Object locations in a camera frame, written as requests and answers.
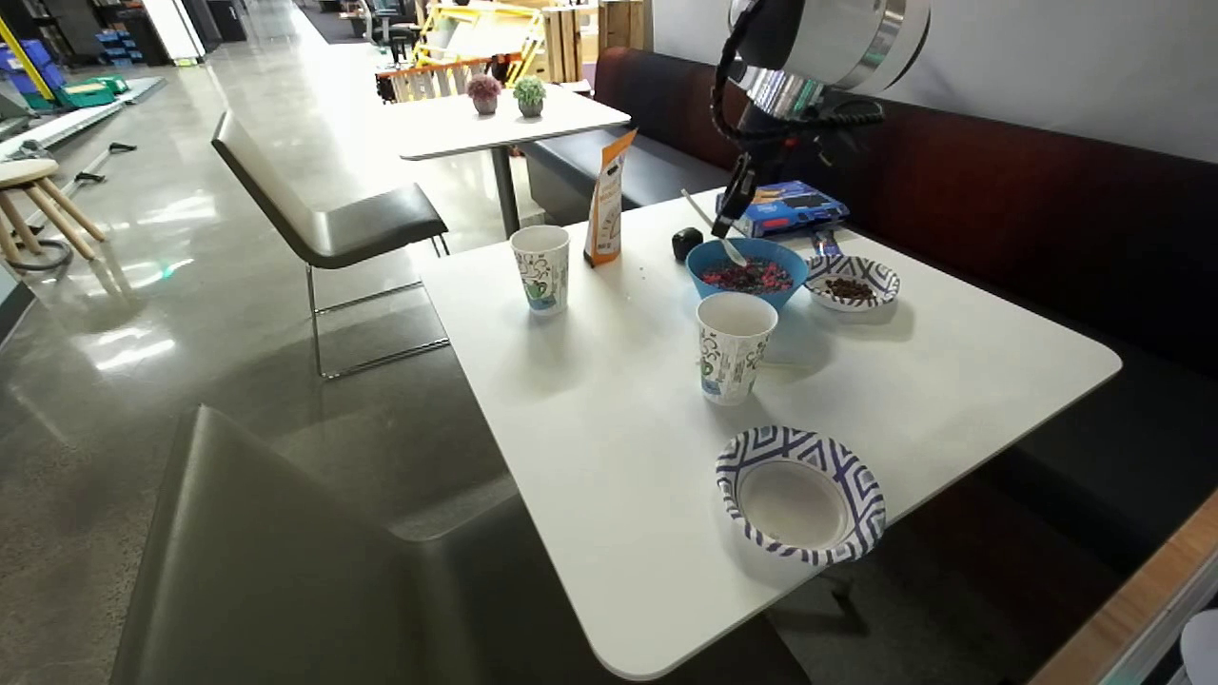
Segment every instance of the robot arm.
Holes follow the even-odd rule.
[[[738,146],[738,159],[714,217],[714,236],[753,200],[756,177],[778,153],[778,135],[875,120],[875,96],[907,77],[929,35],[919,0],[734,0],[724,41],[710,120]],[[759,129],[724,120],[724,85],[743,61],[738,88],[759,111]]]

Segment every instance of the white table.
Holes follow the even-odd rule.
[[[889,315],[795,291],[756,404],[714,411],[697,388],[697,291],[668,255],[683,224],[683,200],[625,213],[625,260],[586,269],[570,255],[570,304],[548,324],[525,315],[504,244],[422,277],[589,645],[631,682],[797,586],[743,573],[714,537],[710,465],[738,428],[841,436],[899,521],[1120,369],[1091,338],[841,231],[900,275]]]
[[[539,116],[521,116],[508,91],[497,96],[493,116],[478,116],[468,96],[416,99],[384,111],[402,159],[490,148],[497,213],[504,231],[521,228],[516,195],[508,181],[508,146],[561,135],[579,129],[612,129],[631,120],[625,111],[602,107],[596,99],[570,96],[558,88],[548,91]]]

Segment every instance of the polished concrete floor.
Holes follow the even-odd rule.
[[[171,435],[196,404],[238,420],[338,498],[405,521],[502,473],[447,351],[317,385],[301,262],[210,148],[232,107],[291,186],[331,205],[422,181],[452,252],[502,238],[483,156],[402,165],[384,146],[367,47],[323,47],[284,0],[251,0],[251,41],[205,69],[153,69],[161,91],[65,146],[76,200],[111,231],[105,262],[31,280],[0,346],[0,682],[105,682]],[[539,220],[521,186],[525,220]],[[405,280],[431,246],[323,277],[323,296]],[[328,336],[336,362],[438,336],[422,291]],[[855,607],[822,586],[778,606],[815,682],[1002,682],[1042,645],[952,593],[957,573],[893,537],[855,570]]]

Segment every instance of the plate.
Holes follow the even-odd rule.
[[[871,313],[899,296],[900,277],[875,260],[849,255],[829,275],[806,280],[811,296],[836,313]]]
[[[865,559],[886,530],[871,469],[815,428],[743,428],[714,465],[714,493],[725,545],[753,570]]]

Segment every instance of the gray chair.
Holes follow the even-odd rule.
[[[253,135],[234,120],[232,111],[221,114],[213,148],[227,165],[227,172],[238,177],[238,186],[253,196],[253,205],[265,213],[265,220],[276,228],[276,236],[303,260],[303,291],[306,291],[306,324],[312,324],[312,365],[318,379],[353,375],[400,357],[431,355],[447,341],[426,341],[405,346],[397,355],[367,357],[351,369],[328,369],[318,351],[318,315],[341,313],[353,304],[367,304],[402,288],[418,288],[418,280],[376,288],[365,296],[351,296],[338,304],[318,308],[317,304],[317,275],[312,269],[341,269],[386,252],[400,252],[405,244],[431,238],[438,255],[447,255],[445,244],[445,220],[435,213],[426,195],[418,186],[400,186],[386,195],[358,196],[338,209],[306,209],[291,186],[265,165]]]
[[[666,682],[801,682],[759,624]],[[612,685],[512,482],[386,534],[201,408],[171,451],[114,685]]]

